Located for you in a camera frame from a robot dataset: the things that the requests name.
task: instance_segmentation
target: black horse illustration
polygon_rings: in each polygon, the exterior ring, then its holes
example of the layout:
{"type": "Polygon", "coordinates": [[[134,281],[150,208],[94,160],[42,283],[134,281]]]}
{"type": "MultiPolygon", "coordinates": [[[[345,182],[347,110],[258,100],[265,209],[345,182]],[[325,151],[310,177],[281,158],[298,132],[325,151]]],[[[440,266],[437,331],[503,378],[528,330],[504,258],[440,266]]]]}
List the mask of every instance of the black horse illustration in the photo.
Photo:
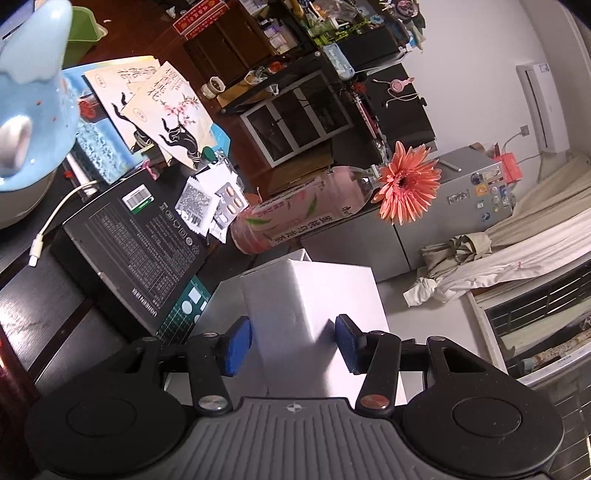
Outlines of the black horse illustration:
{"type": "Polygon", "coordinates": [[[199,153],[197,139],[190,132],[187,132],[181,123],[179,123],[174,128],[168,128],[166,120],[163,118],[162,124],[168,133],[168,138],[166,138],[164,135],[160,136],[166,142],[166,144],[171,147],[183,147],[185,150],[187,150],[187,156],[193,160],[194,163],[198,163],[201,159],[201,154],[199,153]]]}
{"type": "MultiPolygon", "coordinates": [[[[117,108],[117,106],[114,103],[112,103],[111,105],[113,106],[113,110],[115,110],[115,115],[117,115],[122,120],[125,120],[125,121],[129,122],[130,124],[132,124],[133,126],[135,126],[135,124],[133,122],[131,122],[125,115],[121,115],[121,113],[119,112],[119,109],[117,108]]],[[[123,106],[127,105],[127,102],[125,101],[125,93],[124,92],[121,92],[121,105],[123,105],[123,106]]],[[[148,135],[146,135],[145,132],[141,131],[137,127],[134,132],[134,137],[135,137],[135,145],[133,147],[131,147],[131,153],[139,152],[143,148],[146,148],[150,145],[154,145],[154,142],[152,141],[152,139],[148,135]]]]}

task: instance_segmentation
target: white box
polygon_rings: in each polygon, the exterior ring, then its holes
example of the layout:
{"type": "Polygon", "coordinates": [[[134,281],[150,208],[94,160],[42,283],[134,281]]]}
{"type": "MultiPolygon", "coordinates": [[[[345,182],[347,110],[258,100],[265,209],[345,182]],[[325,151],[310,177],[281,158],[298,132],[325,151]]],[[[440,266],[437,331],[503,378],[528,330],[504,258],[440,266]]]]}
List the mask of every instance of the white box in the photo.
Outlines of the white box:
{"type": "MultiPolygon", "coordinates": [[[[345,397],[354,406],[365,375],[350,374],[336,346],[341,313],[364,332],[389,331],[370,268],[311,262],[300,250],[222,282],[195,333],[223,333],[240,315],[251,318],[254,344],[240,373],[225,379],[235,405],[266,393],[345,397]]],[[[402,403],[399,380],[396,404],[402,403]]]]}

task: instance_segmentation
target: air conditioner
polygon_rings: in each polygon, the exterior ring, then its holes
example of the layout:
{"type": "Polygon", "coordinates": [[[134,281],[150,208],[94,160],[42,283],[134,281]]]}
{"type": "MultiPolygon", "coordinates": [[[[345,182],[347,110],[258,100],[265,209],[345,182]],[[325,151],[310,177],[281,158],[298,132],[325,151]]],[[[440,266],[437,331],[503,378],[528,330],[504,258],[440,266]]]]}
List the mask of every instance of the air conditioner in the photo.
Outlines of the air conditioner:
{"type": "Polygon", "coordinates": [[[569,149],[566,123],[547,63],[517,65],[540,151],[558,153],[569,149]]]}

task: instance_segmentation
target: pink tea bottle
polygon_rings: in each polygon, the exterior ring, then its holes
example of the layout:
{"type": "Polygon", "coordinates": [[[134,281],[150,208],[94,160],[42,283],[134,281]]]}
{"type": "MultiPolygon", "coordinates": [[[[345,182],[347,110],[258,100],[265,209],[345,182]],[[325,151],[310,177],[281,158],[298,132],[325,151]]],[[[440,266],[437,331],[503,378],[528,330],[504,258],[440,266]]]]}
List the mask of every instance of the pink tea bottle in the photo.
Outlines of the pink tea bottle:
{"type": "Polygon", "coordinates": [[[331,167],[315,178],[244,210],[230,230],[236,246],[259,254],[322,225],[356,214],[380,184],[377,166],[331,167]]]}

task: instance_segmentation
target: book cover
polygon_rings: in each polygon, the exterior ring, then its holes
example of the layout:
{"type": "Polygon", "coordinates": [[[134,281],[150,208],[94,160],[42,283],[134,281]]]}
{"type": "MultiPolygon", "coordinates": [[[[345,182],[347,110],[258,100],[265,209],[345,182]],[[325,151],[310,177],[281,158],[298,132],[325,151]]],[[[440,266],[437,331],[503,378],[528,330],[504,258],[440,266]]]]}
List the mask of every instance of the book cover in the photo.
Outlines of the book cover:
{"type": "Polygon", "coordinates": [[[135,61],[91,69],[84,73],[115,128],[132,153],[152,144],[152,140],[121,114],[141,82],[149,80],[160,68],[158,60],[135,61]]]}
{"type": "Polygon", "coordinates": [[[203,148],[217,144],[207,110],[169,62],[142,84],[121,113],[179,162],[195,170],[200,168],[203,148]]]}
{"type": "Polygon", "coordinates": [[[84,153],[92,166],[93,173],[96,172],[108,184],[119,180],[129,170],[134,169],[149,157],[143,155],[142,152],[134,154],[129,151],[123,138],[84,77],[84,73],[93,68],[153,59],[151,56],[145,56],[109,60],[72,67],[63,71],[69,92],[75,96],[80,106],[80,120],[76,131],[78,148],[75,148],[75,150],[84,153]]]}

